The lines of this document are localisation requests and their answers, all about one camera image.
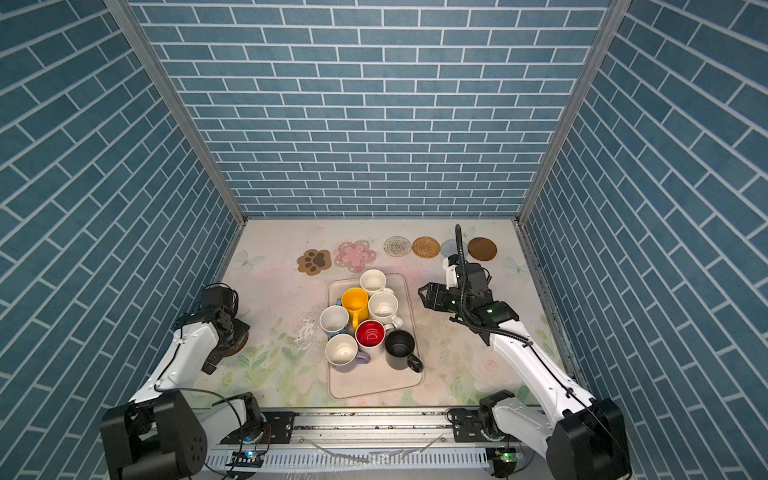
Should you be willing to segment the light blue round coaster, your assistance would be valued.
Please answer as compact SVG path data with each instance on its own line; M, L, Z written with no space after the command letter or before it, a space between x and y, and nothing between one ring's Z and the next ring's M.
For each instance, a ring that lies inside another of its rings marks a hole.
M468 256L468 247L465 242L461 242L462 251L465 257ZM457 243L455 239L448 239L445 240L441 246L440 246L440 252L445 257L448 258L452 255L458 254L458 248Z

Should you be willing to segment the woven rattan round coaster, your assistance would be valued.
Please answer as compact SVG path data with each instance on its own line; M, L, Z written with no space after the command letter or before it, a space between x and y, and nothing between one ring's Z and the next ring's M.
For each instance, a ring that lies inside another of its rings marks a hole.
M412 243L412 251L420 258L430 259L441 252L441 244L433 237L421 236Z

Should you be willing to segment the cork paw print coaster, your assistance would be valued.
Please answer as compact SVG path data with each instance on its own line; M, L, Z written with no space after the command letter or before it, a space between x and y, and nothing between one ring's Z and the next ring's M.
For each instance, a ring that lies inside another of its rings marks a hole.
M333 258L328 250L309 249L297 260L298 271L308 276L316 276L333 266Z

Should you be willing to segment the pink flower coaster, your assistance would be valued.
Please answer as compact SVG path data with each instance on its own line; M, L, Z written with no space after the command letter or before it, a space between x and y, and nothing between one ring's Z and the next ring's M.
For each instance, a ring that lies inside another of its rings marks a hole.
M352 273L362 273L375 262L377 253L370 247L367 240L341 243L335 254L334 265L345 268Z

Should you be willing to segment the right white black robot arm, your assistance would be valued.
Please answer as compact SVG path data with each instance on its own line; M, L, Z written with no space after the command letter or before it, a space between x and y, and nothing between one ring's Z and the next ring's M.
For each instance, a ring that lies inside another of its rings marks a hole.
M534 409L503 390L483 398L486 434L511 436L546 459L556 479L630 478L628 438L620 408L577 384L535 344L519 315L496 301L490 275L478 263L452 255L446 281L418 290L425 308L447 312L509 363L538 401Z

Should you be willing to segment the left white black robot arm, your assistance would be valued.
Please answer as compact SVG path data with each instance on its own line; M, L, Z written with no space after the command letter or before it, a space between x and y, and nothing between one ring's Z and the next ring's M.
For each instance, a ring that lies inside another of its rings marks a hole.
M200 374L212 374L245 345L250 327L237 319L238 307L228 285L205 286L197 310L174 322L171 344L147 381L104 414L100 433L110 478L189 479L205 469L210 447L263 437L266 419L252 393L214 393L203 413L186 398Z

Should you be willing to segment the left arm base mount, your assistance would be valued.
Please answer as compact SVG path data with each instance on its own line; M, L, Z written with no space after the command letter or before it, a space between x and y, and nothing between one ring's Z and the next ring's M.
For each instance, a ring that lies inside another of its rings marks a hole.
M244 445L266 445L267 443L287 445L291 442L297 414L292 411L267 411L262 414L260 430L246 436Z

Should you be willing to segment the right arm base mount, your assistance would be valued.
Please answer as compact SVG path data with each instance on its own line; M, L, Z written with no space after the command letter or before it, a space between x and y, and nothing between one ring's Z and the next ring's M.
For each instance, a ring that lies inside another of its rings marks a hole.
M448 409L445 416L452 426L456 443L521 442L519 438L499 430L490 410L485 407L477 409L454 407Z

